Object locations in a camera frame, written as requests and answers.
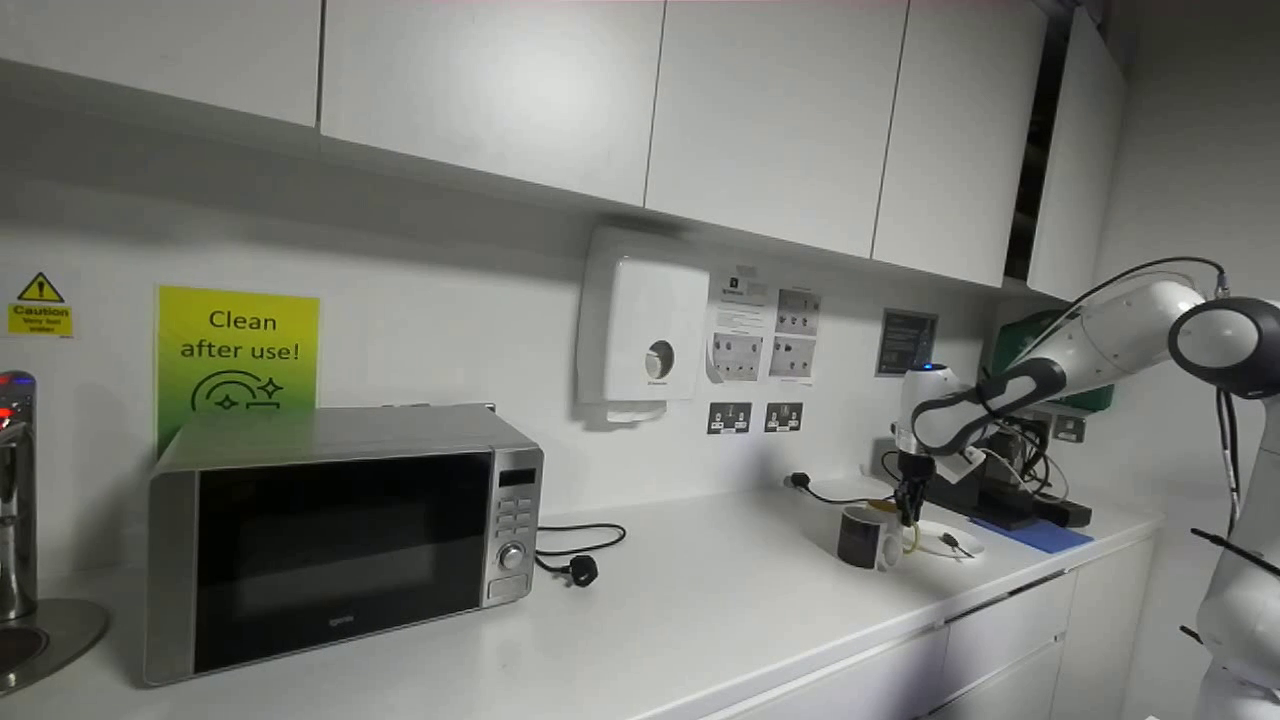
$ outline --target green sign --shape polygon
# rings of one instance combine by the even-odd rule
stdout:
[[[159,287],[159,447],[192,414],[315,410],[315,296]]]

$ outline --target upper cabinet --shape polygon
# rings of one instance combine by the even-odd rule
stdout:
[[[910,0],[668,0],[648,207],[867,255]]]
[[[1050,12],[912,0],[876,261],[1006,283]]]
[[[644,202],[666,0],[330,0],[322,132]]]
[[[1092,287],[1121,124],[1126,72],[1089,12],[1075,12],[1050,141],[1035,241],[1028,248],[1028,287],[1046,296],[1079,296]]]
[[[0,0],[0,59],[315,127],[322,0]]]

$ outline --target white wall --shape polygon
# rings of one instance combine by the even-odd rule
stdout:
[[[1106,272],[1164,252],[1205,252],[1230,263],[1235,294],[1280,296],[1275,78],[1280,5],[1139,10]],[[1239,406],[1239,414],[1251,458],[1262,410]],[[1169,521],[1129,716],[1184,720],[1196,709],[1205,653],[1176,630],[1196,623],[1218,560],[1189,528],[1223,528],[1211,391],[1169,363],[1129,380],[1092,436],[1092,469]]]
[[[333,159],[247,154],[123,124],[0,114],[0,272],[75,281],[75,340],[0,340],[41,378],[45,588],[134,560],[155,454],[155,287],[322,296],[322,406],[494,399],[547,454],[547,513],[599,513],[781,479],[853,477],[897,418],[876,380],[881,314],[942,314],[942,358],[971,372],[994,299],[817,252],[764,252],[775,283],[825,296],[799,436],[703,436],[703,399],[635,431],[571,414],[590,232],[606,207],[484,202]],[[743,246],[703,241],[712,263]]]

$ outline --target microwave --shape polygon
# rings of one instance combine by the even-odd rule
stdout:
[[[141,682],[529,596],[541,469],[490,410],[187,419],[149,488]]]

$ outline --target kitchen counter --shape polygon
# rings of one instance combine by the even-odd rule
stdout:
[[[427,621],[322,653],[138,690],[146,578],[111,585],[111,636],[53,682],[0,700],[6,720],[473,720],[703,716],[892,636],[912,636],[1040,578],[1121,552],[1153,521],[1097,509],[1092,545],[1046,555],[986,539],[986,555],[910,555],[897,573],[840,564],[836,513],[796,491],[742,491],[594,513],[629,525],[594,588],[541,578],[494,611]]]

